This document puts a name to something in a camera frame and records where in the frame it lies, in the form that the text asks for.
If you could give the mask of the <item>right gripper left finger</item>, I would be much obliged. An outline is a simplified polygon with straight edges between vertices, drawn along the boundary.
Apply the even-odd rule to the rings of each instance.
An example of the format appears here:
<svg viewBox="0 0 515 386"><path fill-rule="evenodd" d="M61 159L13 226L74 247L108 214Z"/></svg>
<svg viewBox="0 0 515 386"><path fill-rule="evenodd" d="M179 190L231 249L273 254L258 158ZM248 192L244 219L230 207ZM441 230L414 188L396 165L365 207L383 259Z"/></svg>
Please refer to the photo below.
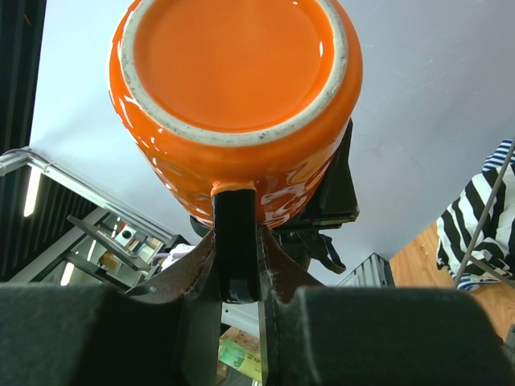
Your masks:
<svg viewBox="0 0 515 386"><path fill-rule="evenodd" d="M5 284L4 385L212 385L221 300L213 237L141 285Z"/></svg>

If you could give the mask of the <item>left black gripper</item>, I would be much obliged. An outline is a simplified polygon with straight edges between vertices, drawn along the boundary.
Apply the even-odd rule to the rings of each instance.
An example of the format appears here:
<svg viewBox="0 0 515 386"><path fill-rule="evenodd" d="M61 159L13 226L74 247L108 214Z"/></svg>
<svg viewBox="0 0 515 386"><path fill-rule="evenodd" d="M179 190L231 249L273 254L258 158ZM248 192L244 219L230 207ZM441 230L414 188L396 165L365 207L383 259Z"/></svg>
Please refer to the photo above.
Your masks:
<svg viewBox="0 0 515 386"><path fill-rule="evenodd" d="M350 119L320 185L305 208L277 230L277 242L284 253L304 270L312 260L333 273L346 270L332 238L318 229L340 228L358 217L358 202L348 164L352 128Z"/></svg>

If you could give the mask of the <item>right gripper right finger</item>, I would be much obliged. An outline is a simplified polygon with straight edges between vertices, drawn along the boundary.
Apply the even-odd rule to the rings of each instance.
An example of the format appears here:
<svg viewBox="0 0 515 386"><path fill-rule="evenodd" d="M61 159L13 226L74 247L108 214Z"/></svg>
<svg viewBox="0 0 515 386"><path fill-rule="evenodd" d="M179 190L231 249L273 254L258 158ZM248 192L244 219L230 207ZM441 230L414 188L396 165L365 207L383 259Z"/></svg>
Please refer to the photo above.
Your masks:
<svg viewBox="0 0 515 386"><path fill-rule="evenodd" d="M453 289L327 287L257 230L266 385L511 385L480 304Z"/></svg>

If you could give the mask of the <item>orange ceramic mug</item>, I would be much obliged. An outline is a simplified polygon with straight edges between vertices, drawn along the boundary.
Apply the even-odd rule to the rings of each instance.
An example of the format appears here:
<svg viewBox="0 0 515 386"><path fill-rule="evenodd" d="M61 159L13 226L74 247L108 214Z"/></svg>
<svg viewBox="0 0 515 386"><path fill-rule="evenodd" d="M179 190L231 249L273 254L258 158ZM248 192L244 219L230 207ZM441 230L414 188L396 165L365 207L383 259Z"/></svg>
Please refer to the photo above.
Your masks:
<svg viewBox="0 0 515 386"><path fill-rule="evenodd" d="M220 248L221 293L255 302L257 225L315 195L361 91L336 1L135 1L112 40L109 97L158 178Z"/></svg>

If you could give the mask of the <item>black white striped cloth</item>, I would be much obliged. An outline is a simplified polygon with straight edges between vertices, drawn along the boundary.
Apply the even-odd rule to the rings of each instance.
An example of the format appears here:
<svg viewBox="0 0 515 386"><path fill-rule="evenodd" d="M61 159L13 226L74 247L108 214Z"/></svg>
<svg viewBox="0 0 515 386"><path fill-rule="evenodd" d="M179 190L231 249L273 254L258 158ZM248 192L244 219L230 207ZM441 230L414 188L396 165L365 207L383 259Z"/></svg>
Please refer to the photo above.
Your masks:
<svg viewBox="0 0 515 386"><path fill-rule="evenodd" d="M471 257L514 279L514 167L508 166L484 221L485 204L492 193L500 168L483 171L468 182L436 220L439 238L436 266L455 276L472 242Z"/></svg>

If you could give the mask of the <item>left aluminium frame post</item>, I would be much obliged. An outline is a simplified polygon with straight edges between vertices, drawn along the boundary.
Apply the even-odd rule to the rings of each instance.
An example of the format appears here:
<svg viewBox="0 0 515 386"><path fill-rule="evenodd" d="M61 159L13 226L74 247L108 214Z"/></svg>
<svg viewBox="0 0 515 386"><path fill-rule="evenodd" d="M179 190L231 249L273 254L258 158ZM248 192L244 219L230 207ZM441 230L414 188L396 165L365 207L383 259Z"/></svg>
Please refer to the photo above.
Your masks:
<svg viewBox="0 0 515 386"><path fill-rule="evenodd" d="M6 153L1 155L2 177L23 166L30 166L39 170L42 175L46 175L59 185L66 187L70 191L73 191L88 201L96 204L98 207L118 214L129 224L132 224L136 228L145 231L149 235L156 237L161 241L172 242L172 239L179 235L179 233L173 232L172 230L159 225L156 221L143 215L140 211L131 207L129 204L123 203L121 200L114 198L99 187L96 187L85 179L71 173L55 161L47 160L29 147L8 150Z"/></svg>

